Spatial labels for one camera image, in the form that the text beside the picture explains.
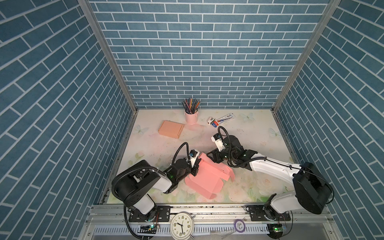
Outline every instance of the small cardboard box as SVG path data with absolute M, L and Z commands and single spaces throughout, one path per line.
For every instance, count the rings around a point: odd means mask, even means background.
M 183 131 L 184 124 L 164 120 L 159 128 L 159 134 L 167 137 L 179 139 Z

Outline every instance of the brick wallpaper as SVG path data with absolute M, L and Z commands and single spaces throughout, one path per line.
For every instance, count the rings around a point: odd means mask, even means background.
M 336 190 L 344 239 L 384 239 L 384 1 L 342 0 L 278 115 Z
M 271 108 L 328 0 L 91 0 L 139 108 Z
M 0 1 L 0 239 L 73 239 L 130 110 L 77 0 Z

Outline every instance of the floral tablecloth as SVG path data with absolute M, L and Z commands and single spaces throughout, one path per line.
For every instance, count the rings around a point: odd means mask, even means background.
M 209 117 L 220 118 L 233 113 L 236 118 L 225 123 L 229 134 L 235 135 L 244 149 L 252 149 L 273 159 L 293 162 L 284 140 L 269 110 L 241 109 L 200 109 L 199 121 L 195 125 L 185 124 L 183 110 L 140 110 L 128 140 L 118 173 L 145 159 L 152 166 L 165 170 L 172 161 L 177 148 L 188 142 L 189 149 L 209 152 L 216 148 L 211 137 L 217 128 L 207 124 Z M 185 124 L 179 139 L 158 134 L 163 120 Z M 185 147 L 179 156 L 185 156 Z M 265 202 L 273 193 L 293 190 L 293 185 L 268 174 L 249 171 L 243 168 L 233 169 L 235 181 L 224 181 L 224 187 L 217 197 L 208 200 L 186 186 L 184 180 L 170 194 L 151 189 L 149 195 L 157 203 L 199 203 L 199 202 Z M 121 203 L 112 194 L 108 204 Z

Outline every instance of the black mounting plate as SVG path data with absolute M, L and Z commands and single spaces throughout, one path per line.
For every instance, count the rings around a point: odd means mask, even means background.
M 264 213 L 264 205 L 248 205 L 247 210 L 249 211 L 249 215 L 251 217 L 251 221 L 253 222 L 259 222 L 259 221 L 278 221 L 278 219 L 273 220 L 273 219 L 268 219 L 265 216 Z M 282 221 L 290 221 L 291 217 L 288 213 L 283 213 L 282 216 L 280 216 L 280 222 Z
M 144 222 L 145 215 L 142 214 L 138 209 L 132 209 L 131 214 L 129 215 L 129 222 Z M 156 222 L 168 222 L 169 216 L 170 216 L 170 206 L 157 206 L 157 213 L 155 214 L 155 219 L 153 220 Z

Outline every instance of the pencil cup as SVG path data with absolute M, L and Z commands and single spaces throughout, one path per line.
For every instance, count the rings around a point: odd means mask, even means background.
M 195 124 L 197 123 L 197 116 L 199 115 L 199 112 L 195 112 L 194 114 L 188 114 L 186 112 L 184 112 L 184 115 L 185 115 L 185 121 L 188 123 L 188 124 Z

